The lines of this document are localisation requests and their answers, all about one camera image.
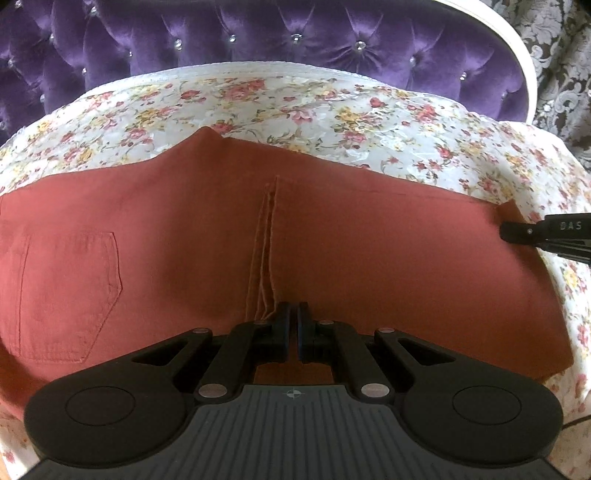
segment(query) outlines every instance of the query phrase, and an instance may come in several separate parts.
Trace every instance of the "black tool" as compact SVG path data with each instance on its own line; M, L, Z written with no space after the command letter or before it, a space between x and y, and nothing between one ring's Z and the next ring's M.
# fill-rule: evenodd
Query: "black tool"
M559 257L591 264L591 213L546 215L537 223L504 222L500 234L510 244L532 245Z
M253 385L283 362L334 385ZM394 329L359 335L282 303L55 380L28 403L41 462L24 480L560 480L563 421L535 381Z

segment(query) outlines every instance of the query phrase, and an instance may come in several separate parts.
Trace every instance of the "silver rivet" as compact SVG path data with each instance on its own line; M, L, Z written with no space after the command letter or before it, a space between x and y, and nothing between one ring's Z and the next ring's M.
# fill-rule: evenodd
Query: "silver rivet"
M368 383L361 387L361 393L369 398L382 398L390 393L390 389L381 383Z
M199 388L199 395L204 398L219 398L228 393L228 389L219 383L208 383Z

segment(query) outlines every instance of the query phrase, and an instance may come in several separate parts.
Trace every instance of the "ribbed surface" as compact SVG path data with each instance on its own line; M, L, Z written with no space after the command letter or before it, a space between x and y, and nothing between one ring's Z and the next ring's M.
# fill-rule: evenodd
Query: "ribbed surface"
M559 480L537 460L511 469L455 465L423 450L388 407L339 385L247 385L235 401L199 409L166 449L110 470L41 462L24 480Z

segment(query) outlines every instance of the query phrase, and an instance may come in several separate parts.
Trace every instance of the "crosshair logo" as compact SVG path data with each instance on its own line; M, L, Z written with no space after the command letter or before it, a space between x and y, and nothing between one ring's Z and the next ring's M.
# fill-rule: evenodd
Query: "crosshair logo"
M301 397L303 393L299 390L296 390L295 388L292 388L286 393L286 395L290 398L298 398Z

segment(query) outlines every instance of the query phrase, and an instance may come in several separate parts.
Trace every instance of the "floral bedsheet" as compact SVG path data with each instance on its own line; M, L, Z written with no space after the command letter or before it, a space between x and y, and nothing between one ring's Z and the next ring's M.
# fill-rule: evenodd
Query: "floral bedsheet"
M153 158L205 125L496 203L515 199L532 222L591 212L591 177L547 132L362 76L279 62L184 67L90 91L0 148L0 194L47 175ZM575 357L546 385L569 422L591 413L591 275L586 265L542 255ZM0 452L12 479L38 461L22 425L2 411ZM587 480L591 421L565 430L550 460Z

